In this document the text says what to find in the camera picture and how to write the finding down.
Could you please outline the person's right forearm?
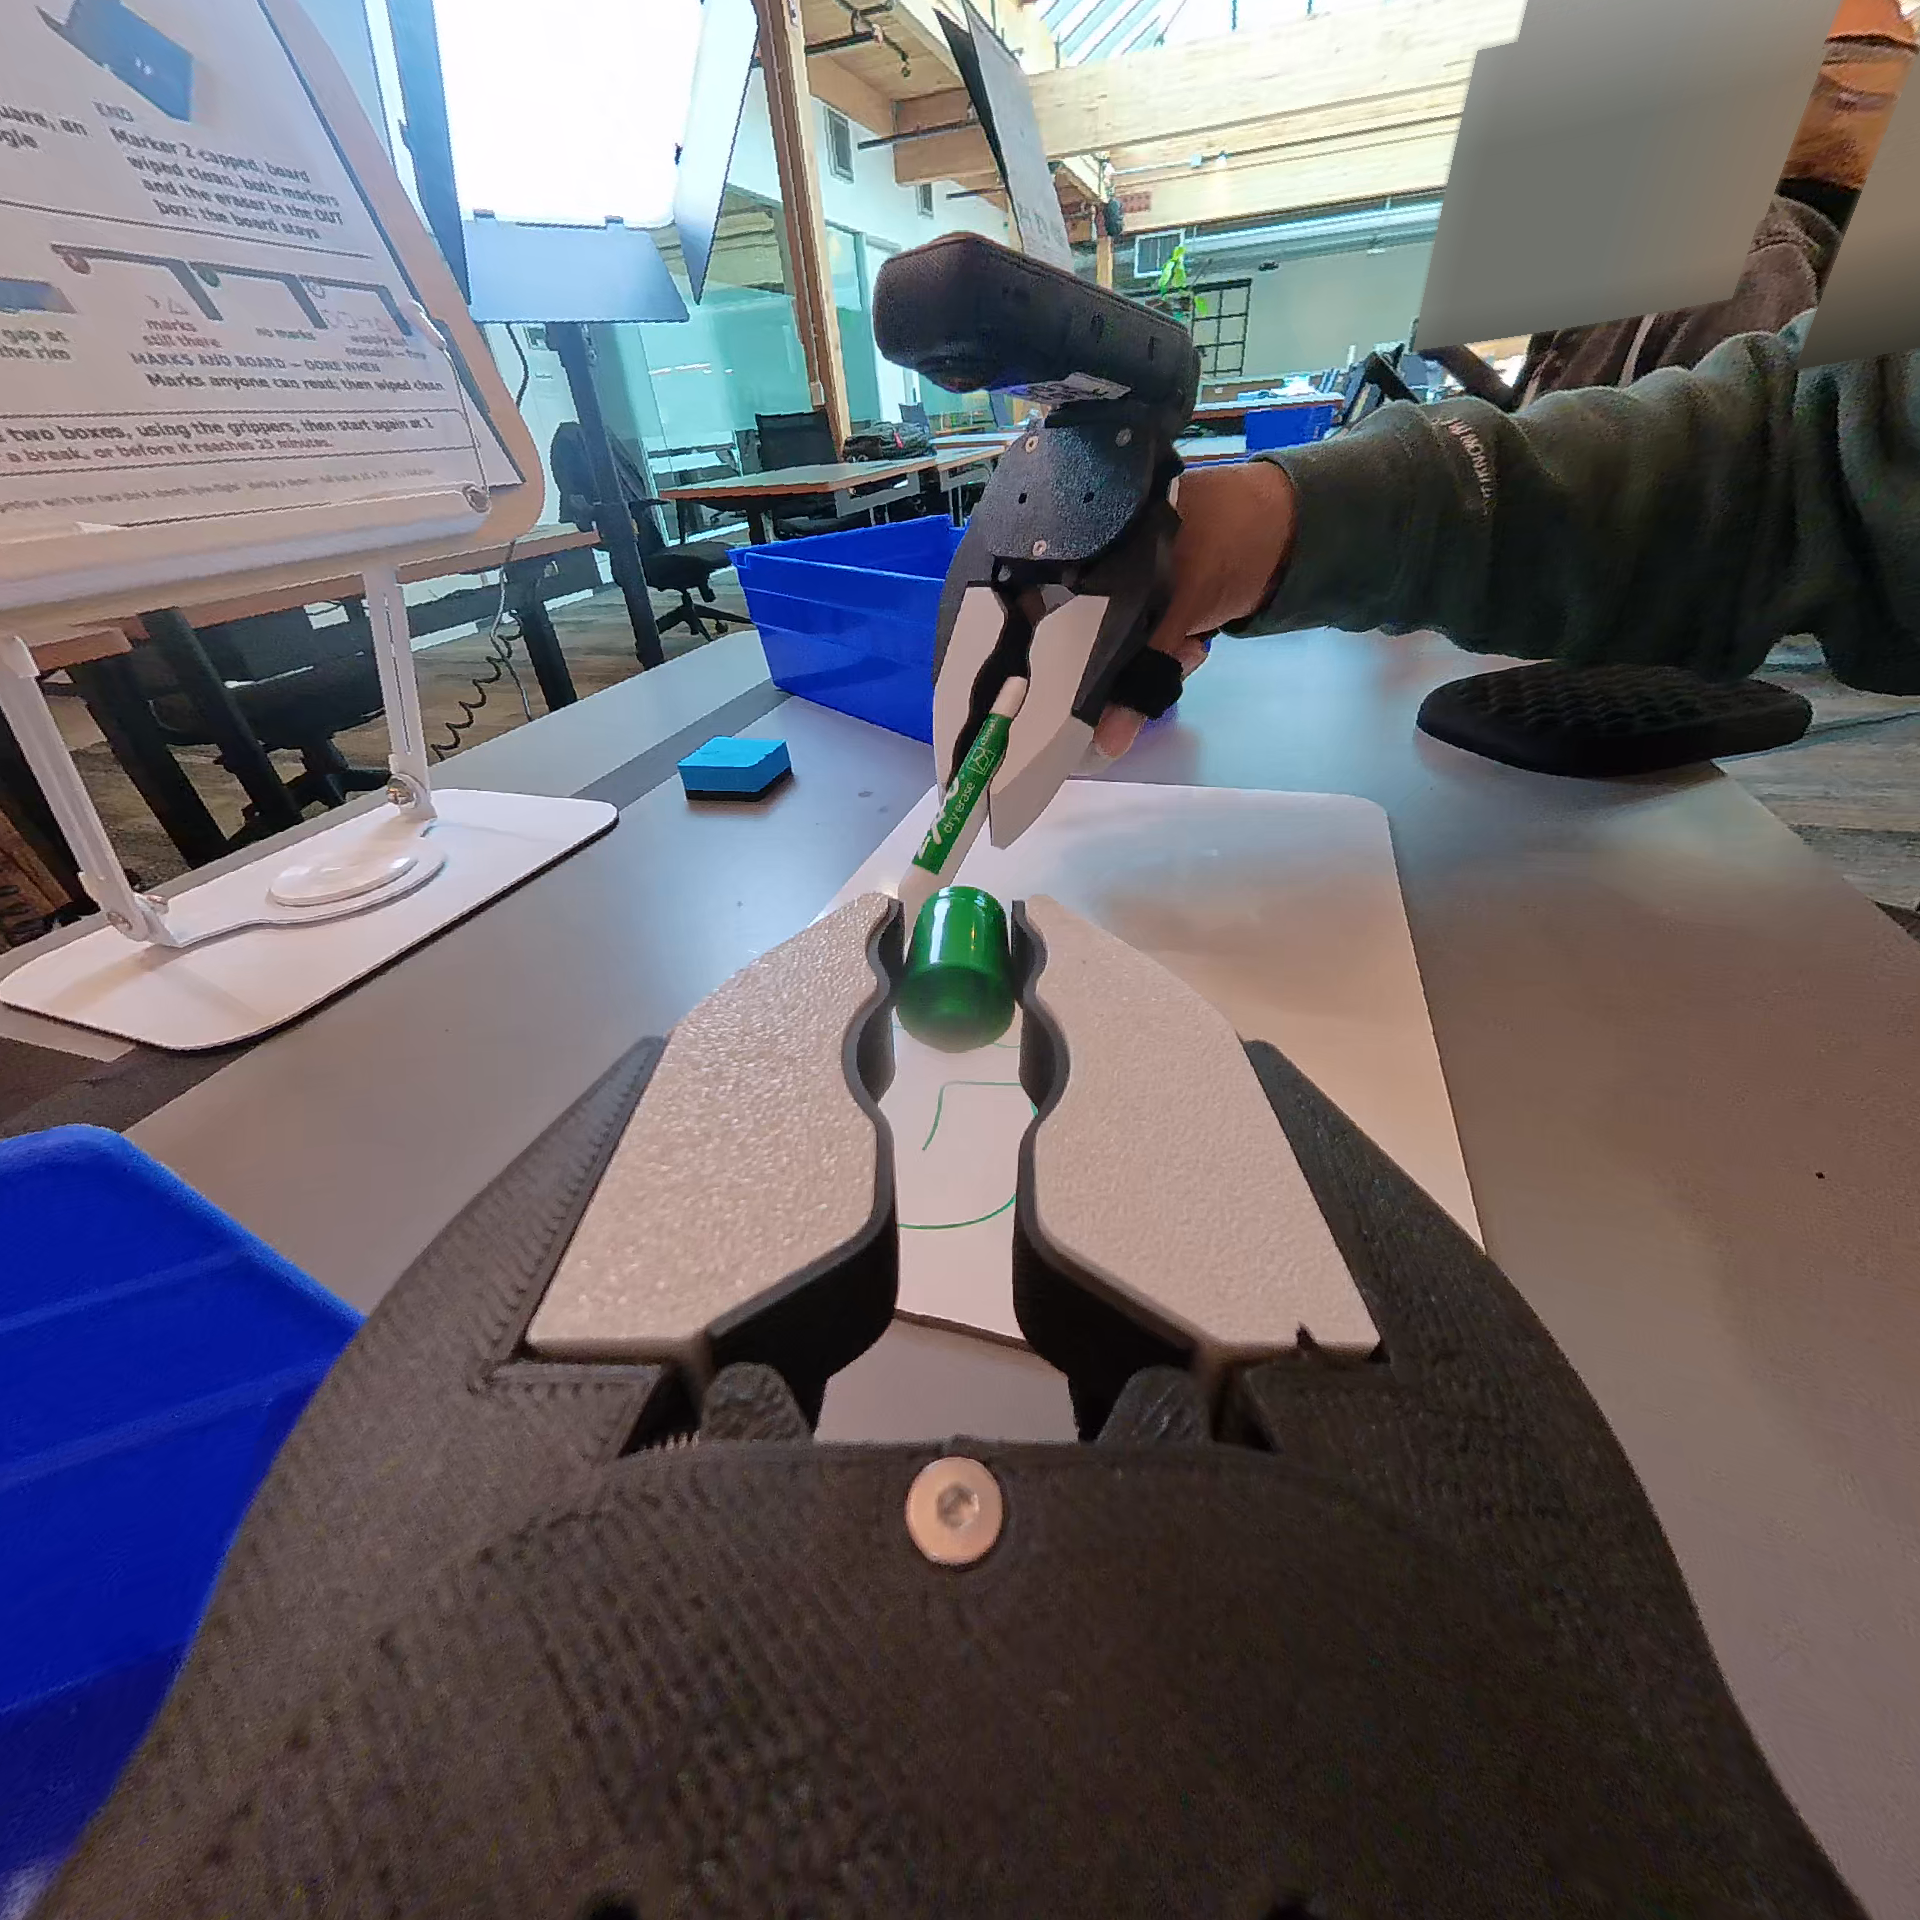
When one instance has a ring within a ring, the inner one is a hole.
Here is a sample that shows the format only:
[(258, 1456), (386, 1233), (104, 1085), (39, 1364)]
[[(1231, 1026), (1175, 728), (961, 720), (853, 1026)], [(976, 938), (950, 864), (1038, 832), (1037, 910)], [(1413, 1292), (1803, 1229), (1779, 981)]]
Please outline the person's right forearm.
[(1810, 314), (1631, 389), (1387, 401), (1274, 455), (1299, 529), (1238, 632), (1442, 632), (1479, 656), (1742, 681), (1816, 640), (1918, 690), (1918, 357), (1800, 368)]

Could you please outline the blue whiteboard eraser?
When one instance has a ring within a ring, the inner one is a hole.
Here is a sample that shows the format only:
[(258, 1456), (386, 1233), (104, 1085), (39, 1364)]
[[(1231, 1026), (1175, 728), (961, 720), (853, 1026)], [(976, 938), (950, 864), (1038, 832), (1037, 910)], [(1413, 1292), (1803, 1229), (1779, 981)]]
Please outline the blue whiteboard eraser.
[(698, 805), (757, 801), (792, 777), (792, 753), (781, 735), (712, 735), (680, 758), (683, 797)]

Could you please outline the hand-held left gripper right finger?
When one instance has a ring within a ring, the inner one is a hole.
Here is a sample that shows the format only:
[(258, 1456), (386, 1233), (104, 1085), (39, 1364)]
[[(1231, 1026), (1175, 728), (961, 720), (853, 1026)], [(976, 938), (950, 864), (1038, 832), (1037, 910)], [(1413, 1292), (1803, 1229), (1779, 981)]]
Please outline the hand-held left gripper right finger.
[(1103, 1426), (1141, 1372), (1207, 1409), (1274, 1359), (1369, 1359), (1382, 1334), (1238, 1026), (1053, 896), (1015, 905), (1013, 1297), (1025, 1343)]

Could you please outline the green marker cap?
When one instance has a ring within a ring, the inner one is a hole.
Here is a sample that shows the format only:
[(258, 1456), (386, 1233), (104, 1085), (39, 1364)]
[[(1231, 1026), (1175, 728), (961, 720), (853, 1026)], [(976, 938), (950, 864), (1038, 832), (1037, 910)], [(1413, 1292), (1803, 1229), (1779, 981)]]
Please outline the green marker cap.
[(1017, 1009), (1013, 937), (993, 893), (955, 882), (920, 910), (897, 989), (902, 1029), (939, 1052), (1005, 1038)]

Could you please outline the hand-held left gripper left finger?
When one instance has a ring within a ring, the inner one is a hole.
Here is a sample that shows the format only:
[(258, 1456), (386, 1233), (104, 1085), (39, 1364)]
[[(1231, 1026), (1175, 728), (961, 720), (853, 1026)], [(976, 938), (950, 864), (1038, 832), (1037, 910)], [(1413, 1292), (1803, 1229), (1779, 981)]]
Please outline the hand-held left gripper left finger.
[(811, 1423), (897, 1313), (902, 905), (855, 896), (666, 1038), (527, 1328), (541, 1359), (653, 1362), (698, 1394), (773, 1368)]

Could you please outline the green whiteboard marker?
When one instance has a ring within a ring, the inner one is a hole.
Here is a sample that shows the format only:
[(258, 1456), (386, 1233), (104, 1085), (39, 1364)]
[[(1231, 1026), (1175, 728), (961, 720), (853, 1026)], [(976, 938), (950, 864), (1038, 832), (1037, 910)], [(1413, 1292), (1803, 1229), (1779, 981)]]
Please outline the green whiteboard marker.
[(990, 820), (993, 781), (1007, 756), (1025, 695), (1025, 677), (1007, 678), (973, 734), (965, 756), (955, 764), (943, 801), (899, 885), (897, 896), (907, 928), (920, 920), (931, 898), (953, 885), (968, 852)]

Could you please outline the blue plastic bin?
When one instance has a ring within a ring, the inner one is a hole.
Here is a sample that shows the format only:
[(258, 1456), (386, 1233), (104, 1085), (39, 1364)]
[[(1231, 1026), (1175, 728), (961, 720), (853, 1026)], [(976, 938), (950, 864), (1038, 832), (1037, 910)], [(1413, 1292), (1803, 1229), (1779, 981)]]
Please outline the blue plastic bin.
[(2, 1142), (2, 1897), (150, 1732), (365, 1313), (104, 1127)]
[(939, 602), (965, 529), (915, 516), (734, 551), (770, 681), (931, 743)]

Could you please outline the wooden post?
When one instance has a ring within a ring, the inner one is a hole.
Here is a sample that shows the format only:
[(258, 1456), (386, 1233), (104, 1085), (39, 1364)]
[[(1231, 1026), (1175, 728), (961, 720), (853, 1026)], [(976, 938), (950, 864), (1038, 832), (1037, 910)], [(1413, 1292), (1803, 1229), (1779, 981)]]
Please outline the wooden post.
[(833, 447), (842, 449), (851, 432), (848, 377), (833, 297), (802, 4), (757, 1), (754, 14), (760, 68), (785, 207), (787, 277), (808, 369), (808, 401), (824, 412), (833, 432)]

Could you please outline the white whiteboard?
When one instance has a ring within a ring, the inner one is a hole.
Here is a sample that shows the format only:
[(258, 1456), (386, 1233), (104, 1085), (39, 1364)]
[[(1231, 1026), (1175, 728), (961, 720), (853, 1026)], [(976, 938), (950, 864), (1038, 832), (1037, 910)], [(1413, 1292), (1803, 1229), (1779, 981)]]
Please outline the white whiteboard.
[[(1371, 799), (1072, 778), (1013, 847), (955, 877), (1001, 905), (1054, 896), (1305, 1071), (1485, 1244), (1386, 810)], [(1019, 1343), (1019, 1022), (939, 1052), (894, 1031), (902, 1317)]]

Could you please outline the grey tilted panel stand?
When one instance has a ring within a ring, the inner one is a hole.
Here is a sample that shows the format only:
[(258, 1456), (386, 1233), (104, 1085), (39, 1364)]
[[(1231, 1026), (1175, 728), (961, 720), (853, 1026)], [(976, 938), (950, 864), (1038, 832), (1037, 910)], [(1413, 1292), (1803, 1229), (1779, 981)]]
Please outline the grey tilted panel stand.
[(493, 325), (538, 321), (560, 357), (591, 472), (592, 522), (627, 601), (641, 666), (664, 663), (655, 601), (643, 575), (634, 504), (617, 474), (587, 327), (682, 325), (689, 309), (649, 231), (625, 222), (517, 223), (465, 217), (471, 314)]

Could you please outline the long wooden desk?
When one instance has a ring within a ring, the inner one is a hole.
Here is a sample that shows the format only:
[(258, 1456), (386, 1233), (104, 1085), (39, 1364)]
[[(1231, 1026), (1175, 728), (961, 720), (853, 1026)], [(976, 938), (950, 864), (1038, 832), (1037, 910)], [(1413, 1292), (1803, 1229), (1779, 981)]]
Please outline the long wooden desk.
[(945, 509), (953, 487), (985, 474), (1008, 446), (1007, 436), (975, 436), (886, 461), (723, 472), (704, 482), (662, 487), (657, 504), (701, 506), (742, 519), (753, 543), (769, 543), (785, 540), (785, 528), (800, 520), (824, 520), (826, 529), (834, 529), (855, 520), (873, 522), (894, 506)]

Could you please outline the hanging black panel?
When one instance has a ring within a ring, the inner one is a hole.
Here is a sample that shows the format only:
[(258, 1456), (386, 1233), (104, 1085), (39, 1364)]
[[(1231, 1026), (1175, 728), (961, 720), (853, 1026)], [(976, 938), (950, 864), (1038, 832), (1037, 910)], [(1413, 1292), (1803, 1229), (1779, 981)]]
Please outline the hanging black panel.
[(673, 201), (691, 304), (704, 300), (757, 49), (754, 1), (704, 1)]
[(1017, 244), (1040, 262), (1072, 272), (1072, 240), (1029, 78), (987, 17), (973, 1), (962, 1), (961, 9), (961, 17), (945, 17), (945, 37), (993, 149)]

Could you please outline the black mesh cushion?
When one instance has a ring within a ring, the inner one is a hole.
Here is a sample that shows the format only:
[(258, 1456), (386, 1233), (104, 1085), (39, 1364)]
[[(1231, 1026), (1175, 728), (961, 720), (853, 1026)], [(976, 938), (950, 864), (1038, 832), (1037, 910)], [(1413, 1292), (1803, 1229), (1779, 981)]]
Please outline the black mesh cushion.
[(1803, 738), (1810, 701), (1761, 678), (1666, 664), (1520, 663), (1426, 692), (1415, 727), (1543, 777), (1617, 778), (1775, 752)]

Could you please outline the person's right hand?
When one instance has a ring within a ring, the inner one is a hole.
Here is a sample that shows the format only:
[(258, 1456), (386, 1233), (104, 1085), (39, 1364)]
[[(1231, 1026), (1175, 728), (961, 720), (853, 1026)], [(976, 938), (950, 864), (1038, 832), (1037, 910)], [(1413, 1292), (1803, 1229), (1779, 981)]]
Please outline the person's right hand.
[(1179, 484), (1167, 605), (1150, 646), (1187, 681), (1211, 638), (1259, 612), (1299, 528), (1289, 472), (1269, 460), (1190, 468)]

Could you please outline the instruction sheet board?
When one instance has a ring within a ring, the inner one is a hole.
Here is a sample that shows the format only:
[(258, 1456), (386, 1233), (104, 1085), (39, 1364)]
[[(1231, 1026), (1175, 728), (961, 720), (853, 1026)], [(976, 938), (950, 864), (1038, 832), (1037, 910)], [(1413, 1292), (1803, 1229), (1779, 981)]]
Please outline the instruction sheet board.
[(301, 4), (2, 4), (6, 632), (527, 533), (544, 484)]

